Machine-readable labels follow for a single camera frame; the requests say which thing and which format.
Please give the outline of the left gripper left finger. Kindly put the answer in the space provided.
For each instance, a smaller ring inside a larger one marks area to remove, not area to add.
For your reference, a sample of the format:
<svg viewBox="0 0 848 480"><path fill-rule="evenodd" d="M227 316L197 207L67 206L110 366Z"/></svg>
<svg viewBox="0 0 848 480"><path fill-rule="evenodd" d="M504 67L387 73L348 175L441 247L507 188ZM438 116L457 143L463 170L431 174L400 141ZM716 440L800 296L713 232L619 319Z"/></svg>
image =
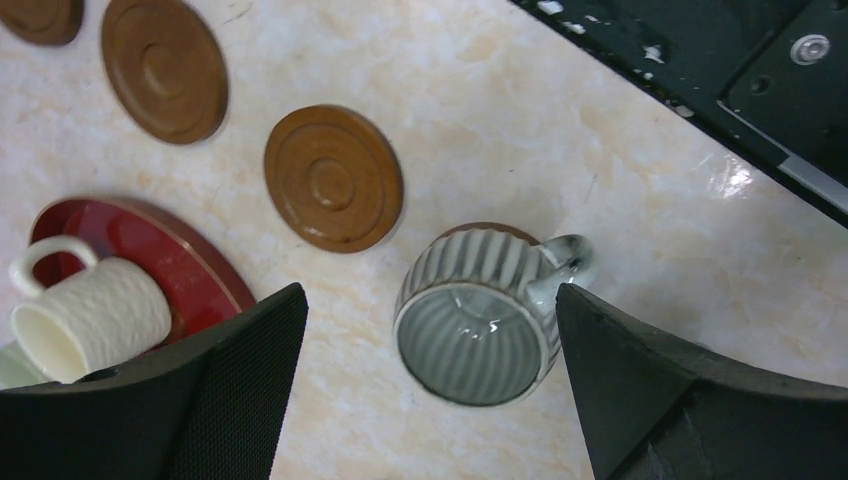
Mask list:
<svg viewBox="0 0 848 480"><path fill-rule="evenodd" d="M291 284L73 384L1 394L5 479L266 479L307 323Z"/></svg>

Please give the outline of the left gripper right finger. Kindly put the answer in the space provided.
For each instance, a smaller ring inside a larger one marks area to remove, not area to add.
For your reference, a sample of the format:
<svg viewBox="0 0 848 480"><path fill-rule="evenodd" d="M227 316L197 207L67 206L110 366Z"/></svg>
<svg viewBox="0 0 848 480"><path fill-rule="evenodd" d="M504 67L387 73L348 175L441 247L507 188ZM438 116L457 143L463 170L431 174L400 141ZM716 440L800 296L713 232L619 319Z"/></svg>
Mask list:
<svg viewBox="0 0 848 480"><path fill-rule="evenodd" d="M556 314L598 479L843 479L847 391L684 340L573 284Z"/></svg>

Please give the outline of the striped white grey cup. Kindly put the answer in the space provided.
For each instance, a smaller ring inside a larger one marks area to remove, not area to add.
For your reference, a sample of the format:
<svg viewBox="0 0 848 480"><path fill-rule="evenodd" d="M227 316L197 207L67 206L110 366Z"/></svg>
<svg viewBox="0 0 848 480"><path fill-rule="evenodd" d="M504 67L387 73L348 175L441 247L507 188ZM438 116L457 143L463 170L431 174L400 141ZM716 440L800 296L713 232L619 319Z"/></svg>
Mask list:
<svg viewBox="0 0 848 480"><path fill-rule="evenodd" d="M589 287L599 262L590 240L563 235L532 246L495 230L435 239L407 272L393 340L430 394L473 408L516 403L560 352L559 287Z"/></svg>

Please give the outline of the brown wooden coaster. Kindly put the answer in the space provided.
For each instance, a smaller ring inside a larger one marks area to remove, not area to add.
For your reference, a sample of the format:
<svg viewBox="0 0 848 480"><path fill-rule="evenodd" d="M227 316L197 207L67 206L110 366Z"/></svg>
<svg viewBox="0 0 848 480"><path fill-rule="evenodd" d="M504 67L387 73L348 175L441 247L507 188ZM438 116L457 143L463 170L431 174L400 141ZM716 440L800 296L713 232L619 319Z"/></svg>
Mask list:
<svg viewBox="0 0 848 480"><path fill-rule="evenodd" d="M403 210L404 180L388 139L344 106L319 104L284 116L271 130L263 166L285 223L325 251L377 245Z"/></svg>
<svg viewBox="0 0 848 480"><path fill-rule="evenodd" d="M149 135L187 145L211 137L229 99L223 53L184 1L111 1L101 22L105 72L120 104Z"/></svg>
<svg viewBox="0 0 848 480"><path fill-rule="evenodd" d="M76 38L84 9L83 0L1 0L1 23L28 43L61 46Z"/></svg>
<svg viewBox="0 0 848 480"><path fill-rule="evenodd" d="M528 242L532 246L536 246L536 245L540 244L540 241L537 238L535 238L531 234L525 232L524 230L521 230L521 229L516 228L514 226L511 226L511 225L498 223L498 222L471 222L471 223L465 223L465 224L462 224L462 225L458 225L456 227L453 227L453 228L445 231L441 235L439 235L437 237L437 240L449 237L450 235L452 235L456 232L469 231L469 230L495 230L495 231L498 231L498 232L507 233L507 234L510 234L514 237L520 238L520 239Z"/></svg>

